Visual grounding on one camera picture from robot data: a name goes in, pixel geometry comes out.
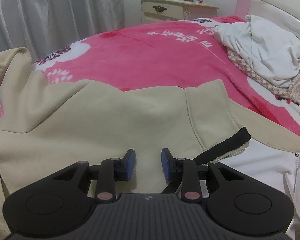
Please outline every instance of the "beige jacket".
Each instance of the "beige jacket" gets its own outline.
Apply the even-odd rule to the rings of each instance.
[[[270,147],[300,153],[300,137],[228,98],[220,80],[197,88],[121,92],[101,82],[50,84],[31,71],[26,48],[0,53],[0,240],[5,198],[79,160],[90,165],[137,153],[136,174],[117,192],[161,192],[161,149],[193,159],[245,126]]]

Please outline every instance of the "nightstand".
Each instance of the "nightstand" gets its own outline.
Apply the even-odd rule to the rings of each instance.
[[[219,7],[183,0],[141,0],[141,23],[192,20],[217,16]]]

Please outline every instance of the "nightstand top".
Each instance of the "nightstand top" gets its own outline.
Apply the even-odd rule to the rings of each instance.
[[[168,3],[168,4],[175,4],[179,6],[197,6],[197,7],[206,7],[206,8],[214,8],[214,9],[219,9],[220,7],[216,5],[211,5],[208,3],[201,3],[201,2],[189,2],[189,1],[184,1],[184,0],[142,0],[142,1],[147,1],[147,2],[161,2],[161,3]]]

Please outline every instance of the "drawer handle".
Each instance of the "drawer handle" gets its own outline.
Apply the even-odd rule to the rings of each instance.
[[[163,11],[165,11],[167,8],[165,8],[165,7],[161,7],[160,5],[158,5],[158,6],[154,6],[153,7],[157,12],[163,12]]]

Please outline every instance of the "carved trim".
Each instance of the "carved trim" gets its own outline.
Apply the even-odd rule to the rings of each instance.
[[[189,20],[189,7],[184,7],[183,8],[183,20]]]

